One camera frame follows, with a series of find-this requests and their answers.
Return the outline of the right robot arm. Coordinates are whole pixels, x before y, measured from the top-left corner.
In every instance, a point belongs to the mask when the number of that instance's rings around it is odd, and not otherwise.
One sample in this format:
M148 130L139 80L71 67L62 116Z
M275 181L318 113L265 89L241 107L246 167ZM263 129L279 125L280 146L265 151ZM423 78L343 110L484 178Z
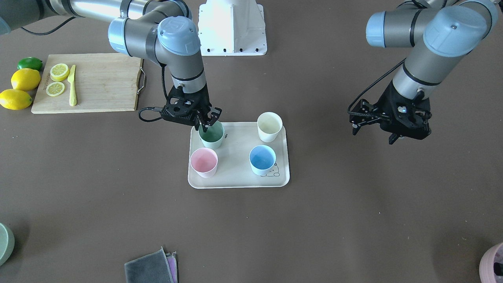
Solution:
M160 119L207 131L221 115L209 100L200 39L192 12L182 0L2 0L1 34L52 16L109 22L116 52L168 68L173 80Z

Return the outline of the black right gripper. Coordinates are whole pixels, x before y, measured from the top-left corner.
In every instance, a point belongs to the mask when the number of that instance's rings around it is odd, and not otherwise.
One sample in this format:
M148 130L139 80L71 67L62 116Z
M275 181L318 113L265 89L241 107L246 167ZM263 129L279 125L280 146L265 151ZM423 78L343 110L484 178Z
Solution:
M185 93L180 86L170 89L167 102L161 111L161 118L174 123L195 127L207 132L221 116L222 109L211 107L207 85L194 93Z

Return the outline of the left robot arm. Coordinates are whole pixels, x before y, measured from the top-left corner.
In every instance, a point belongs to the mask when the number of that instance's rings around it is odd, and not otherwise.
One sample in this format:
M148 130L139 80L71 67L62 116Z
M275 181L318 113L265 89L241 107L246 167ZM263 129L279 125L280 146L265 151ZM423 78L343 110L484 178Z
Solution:
M389 144L400 138L422 140L431 134L430 96L455 66L495 27L501 0L406 0L393 11L370 16L366 39L375 47L411 47L394 66L394 78L379 100L358 95L347 108L356 135L379 124Z

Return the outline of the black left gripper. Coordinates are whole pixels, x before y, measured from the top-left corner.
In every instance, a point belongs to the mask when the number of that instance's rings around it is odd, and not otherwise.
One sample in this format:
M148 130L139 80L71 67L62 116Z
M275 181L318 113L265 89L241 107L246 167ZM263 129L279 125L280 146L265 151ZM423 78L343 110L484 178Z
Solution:
M353 108L348 110L352 135L356 135L365 125L379 123L380 128L392 133L388 144L393 145L403 137L422 140L431 134L429 119L429 98L423 99L423 91L416 93L413 99L402 96L390 82L377 101L371 104L366 99L361 99Z

